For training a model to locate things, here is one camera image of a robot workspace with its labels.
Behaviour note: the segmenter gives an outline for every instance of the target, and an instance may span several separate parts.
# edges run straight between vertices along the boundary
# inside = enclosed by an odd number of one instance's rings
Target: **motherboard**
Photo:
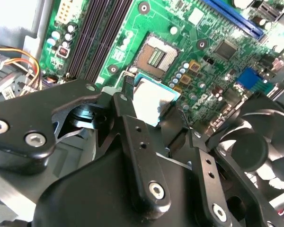
[[[65,1],[76,16],[61,21]],[[177,104],[201,132],[218,128],[254,92],[276,89],[270,81],[284,67],[284,0],[133,0],[127,7],[115,34],[105,27],[85,37],[93,41],[77,72],[69,65],[80,53],[88,1],[56,3],[41,56],[45,77],[117,89],[124,75],[151,78],[179,93]]]

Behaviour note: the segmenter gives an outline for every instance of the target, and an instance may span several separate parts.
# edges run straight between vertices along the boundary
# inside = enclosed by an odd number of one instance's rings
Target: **black mounting arm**
[[[228,207],[217,160],[194,137],[183,113],[172,106],[158,127],[147,125],[136,118],[132,91],[130,79],[122,93],[113,94],[76,80],[0,103],[0,168],[19,174],[44,170],[63,138],[85,127],[96,130],[96,160],[52,184],[30,225],[243,226]],[[173,159],[161,155],[166,148]],[[227,169],[231,160],[220,165]],[[230,169],[246,189],[248,178]],[[244,192],[256,201],[248,226],[284,226],[261,195]]]

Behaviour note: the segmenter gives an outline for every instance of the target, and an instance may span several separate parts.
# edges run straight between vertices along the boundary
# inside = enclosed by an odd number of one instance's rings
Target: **yellow wire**
[[[27,57],[31,58],[34,61],[36,67],[37,67],[36,75],[39,75],[39,72],[40,72],[39,64],[38,64],[37,60],[32,55],[30,55],[29,53],[27,53],[23,50],[20,50],[20,49],[16,49],[16,48],[0,48],[0,51],[15,51],[15,52],[22,53],[22,54],[26,55]]]

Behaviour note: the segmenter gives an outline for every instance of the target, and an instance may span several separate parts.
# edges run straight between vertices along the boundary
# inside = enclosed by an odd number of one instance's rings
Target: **black plastic bracket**
[[[147,219],[157,219],[167,212],[171,205],[170,193],[159,165],[150,134],[145,122],[136,118],[130,96],[115,93],[111,100],[114,125],[103,143],[98,143],[97,153],[105,154],[109,146],[120,138],[128,168],[131,199],[134,207]],[[156,183],[163,190],[163,198],[151,193],[151,184]]]
[[[239,227],[239,223],[231,218],[228,210],[214,158],[199,148],[193,148],[191,167],[198,184],[198,203],[195,204],[195,211],[199,224]]]
[[[72,109],[96,102],[100,94],[88,81],[76,80],[0,102],[0,120],[8,125],[7,132],[0,134],[0,168],[22,174],[43,171],[57,142],[54,131],[59,134]],[[30,133],[41,134],[45,143],[30,146],[25,140]]]

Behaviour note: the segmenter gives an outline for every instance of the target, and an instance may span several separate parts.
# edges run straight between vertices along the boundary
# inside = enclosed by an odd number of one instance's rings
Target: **cooling fan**
[[[218,145],[249,176],[260,177],[275,189],[284,190],[282,104],[254,94],[207,142],[209,148]]]

